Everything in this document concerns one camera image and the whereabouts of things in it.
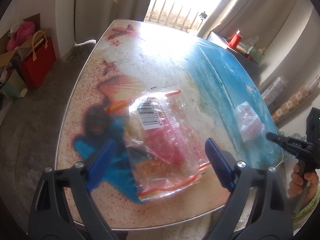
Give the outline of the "person's right hand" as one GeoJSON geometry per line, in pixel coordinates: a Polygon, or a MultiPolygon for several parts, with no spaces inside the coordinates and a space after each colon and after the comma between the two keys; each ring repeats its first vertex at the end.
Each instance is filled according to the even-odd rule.
{"type": "Polygon", "coordinates": [[[316,171],[311,171],[304,174],[304,178],[299,175],[300,166],[296,164],[293,167],[293,172],[291,173],[291,181],[289,183],[289,189],[287,191],[290,197],[298,197],[303,193],[303,181],[304,179],[308,181],[309,191],[304,199],[302,207],[306,207],[314,198],[319,183],[319,177],[316,171]]]}

